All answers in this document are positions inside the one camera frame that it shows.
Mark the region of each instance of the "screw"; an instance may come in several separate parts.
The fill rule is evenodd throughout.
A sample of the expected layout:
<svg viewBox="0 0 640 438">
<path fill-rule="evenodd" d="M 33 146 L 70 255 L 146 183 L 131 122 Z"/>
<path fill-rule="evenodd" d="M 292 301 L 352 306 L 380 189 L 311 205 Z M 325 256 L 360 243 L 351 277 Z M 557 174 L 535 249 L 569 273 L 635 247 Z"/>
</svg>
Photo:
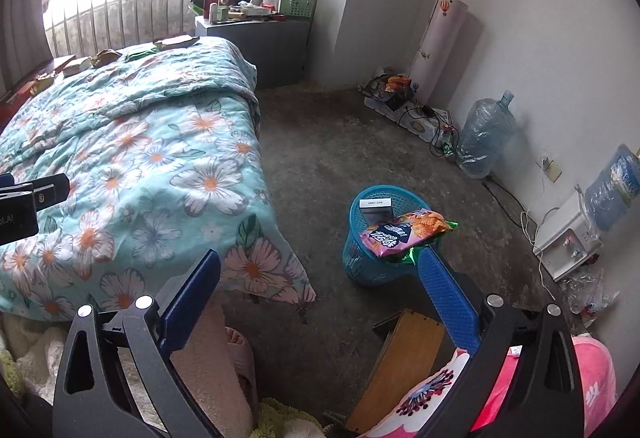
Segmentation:
<svg viewBox="0 0 640 438">
<path fill-rule="evenodd" d="M 93 310 L 93 308 L 91 308 L 90 304 L 83 304 L 78 308 L 78 315 L 80 317 L 87 317 L 91 313 L 91 310 Z"/>
<path fill-rule="evenodd" d="M 562 312 L 560 307 L 557 304 L 553 304 L 553 303 L 551 303 L 546 307 L 546 311 L 549 312 L 549 315 L 552 315 L 554 317 L 558 317 Z"/>
<path fill-rule="evenodd" d="M 140 308 L 144 310 L 145 308 L 149 308 L 151 303 L 153 303 L 154 298 L 150 295 L 142 295 L 136 299 L 136 308 Z"/>
<path fill-rule="evenodd" d="M 494 308 L 499 308 L 504 304 L 504 299 L 496 293 L 489 294 L 486 298 L 487 304 Z"/>
</svg>

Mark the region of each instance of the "pink towel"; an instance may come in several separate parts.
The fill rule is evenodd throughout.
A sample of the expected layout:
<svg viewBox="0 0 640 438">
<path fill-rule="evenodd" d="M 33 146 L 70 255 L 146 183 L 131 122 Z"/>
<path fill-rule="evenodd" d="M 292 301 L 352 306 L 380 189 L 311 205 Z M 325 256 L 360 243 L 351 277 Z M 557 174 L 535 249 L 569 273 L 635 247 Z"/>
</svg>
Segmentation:
<svg viewBox="0 0 640 438">
<path fill-rule="evenodd" d="M 584 436 L 589 436 L 616 403 L 616 375 L 611 355 L 604 344 L 590 337 L 574 337 L 580 380 L 584 393 Z M 464 350 L 456 350 L 444 368 L 415 386 L 367 438 L 413 438 L 431 417 L 460 371 L 469 360 Z M 509 389 L 518 356 L 511 351 L 504 360 L 494 389 L 471 430 L 491 423 Z"/>
<path fill-rule="evenodd" d="M 609 350 L 591 337 L 574 337 L 575 355 L 584 393 L 584 435 L 589 436 L 616 403 L 616 374 Z M 498 380 L 472 431 L 494 421 L 502 405 L 518 357 L 509 352 L 504 360 Z"/>
</svg>

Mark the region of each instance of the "green basket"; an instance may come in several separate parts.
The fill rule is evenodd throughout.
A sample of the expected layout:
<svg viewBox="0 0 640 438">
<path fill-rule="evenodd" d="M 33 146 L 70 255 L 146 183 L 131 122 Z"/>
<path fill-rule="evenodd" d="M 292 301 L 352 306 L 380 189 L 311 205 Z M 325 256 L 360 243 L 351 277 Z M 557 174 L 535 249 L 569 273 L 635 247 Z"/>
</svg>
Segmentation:
<svg viewBox="0 0 640 438">
<path fill-rule="evenodd" d="M 280 0 L 280 14 L 310 18 L 314 13 L 316 0 Z"/>
</svg>

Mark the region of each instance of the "chip bag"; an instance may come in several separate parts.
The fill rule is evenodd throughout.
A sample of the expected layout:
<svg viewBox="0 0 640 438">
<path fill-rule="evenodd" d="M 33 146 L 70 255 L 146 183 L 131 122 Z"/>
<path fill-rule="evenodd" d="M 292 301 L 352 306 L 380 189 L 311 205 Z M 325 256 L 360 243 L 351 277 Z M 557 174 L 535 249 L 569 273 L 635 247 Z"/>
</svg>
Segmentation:
<svg viewBox="0 0 640 438">
<path fill-rule="evenodd" d="M 458 225 L 447 222 L 441 214 L 418 209 L 382 223 L 360 234 L 360 240 L 379 258 L 401 253 L 415 245 L 425 245 Z"/>
</svg>

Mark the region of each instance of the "bed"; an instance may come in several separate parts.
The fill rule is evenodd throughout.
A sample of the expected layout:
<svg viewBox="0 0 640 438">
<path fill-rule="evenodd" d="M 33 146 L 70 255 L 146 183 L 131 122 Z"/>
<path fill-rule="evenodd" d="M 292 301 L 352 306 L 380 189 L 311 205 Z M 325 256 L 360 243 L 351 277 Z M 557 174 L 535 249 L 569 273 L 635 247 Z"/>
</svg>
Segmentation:
<svg viewBox="0 0 640 438">
<path fill-rule="evenodd" d="M 68 320 L 157 293 L 209 248 L 220 286 L 288 303 L 315 293 L 280 234 L 260 166 L 255 67 L 221 38 L 59 75 L 0 134 L 0 173 L 66 173 L 38 235 L 0 247 L 0 310 Z"/>
</svg>

